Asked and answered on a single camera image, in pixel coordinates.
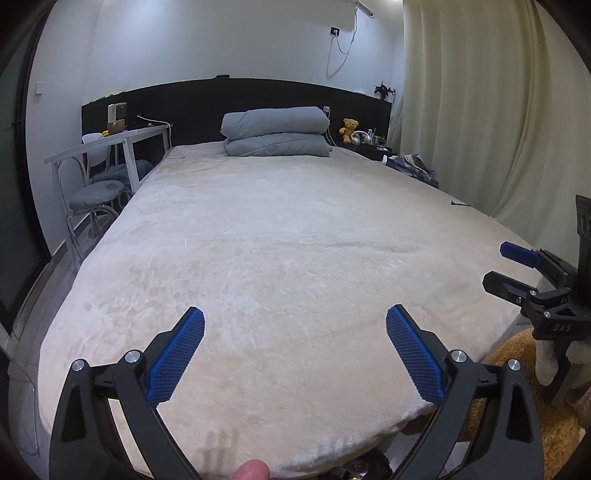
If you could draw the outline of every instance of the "dark door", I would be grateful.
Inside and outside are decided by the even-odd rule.
[[[28,76],[40,29],[41,24],[23,39],[0,74],[0,323],[8,333],[49,259],[28,180],[24,137]]]

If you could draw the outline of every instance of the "yellow object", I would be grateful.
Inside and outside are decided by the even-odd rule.
[[[343,136],[343,143],[350,144],[351,135],[359,126],[359,122],[357,120],[345,118],[343,120],[343,123],[345,124],[345,126],[339,130],[339,133]]]

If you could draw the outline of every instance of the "blue gripper pad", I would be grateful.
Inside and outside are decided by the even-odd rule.
[[[536,250],[528,250],[509,242],[501,245],[501,255],[530,268],[538,268],[542,264],[542,258]]]
[[[417,330],[418,326],[398,305],[388,310],[386,331],[414,386],[423,400],[440,407],[446,395],[444,373]]]
[[[203,312],[191,308],[148,373],[146,400],[153,408],[170,400],[205,333]]]

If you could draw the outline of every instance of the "desk leg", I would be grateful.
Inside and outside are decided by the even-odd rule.
[[[51,165],[52,169],[52,176],[53,176],[53,193],[56,196],[56,202],[60,206],[61,211],[61,227],[65,236],[66,240],[66,247],[68,248],[68,252],[72,256],[72,262],[74,267],[79,270],[81,260],[78,257],[77,251],[74,249],[74,243],[72,243],[72,238],[70,236],[70,229],[68,228],[68,220],[66,219],[66,215],[68,214],[68,210],[66,204],[64,203],[64,199],[61,196],[61,185],[60,185],[60,164],[58,162]]]
[[[168,130],[164,131],[164,133],[162,134],[162,139],[164,140],[164,154],[166,155],[166,152],[170,150],[170,143],[168,141]]]
[[[131,191],[136,193],[139,189],[138,166],[135,163],[134,145],[129,141],[129,138],[123,140],[123,152],[125,153],[125,164],[127,165]]]

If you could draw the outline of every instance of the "beige blanket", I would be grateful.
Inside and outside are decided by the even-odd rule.
[[[196,306],[204,340],[158,411],[201,474],[259,458],[297,478],[356,456],[430,406],[386,335],[392,305],[479,360],[518,316],[482,277],[538,282],[499,254],[503,241],[522,240],[451,201],[340,150],[173,149],[83,263],[43,342],[45,428],[75,359],[115,362]]]

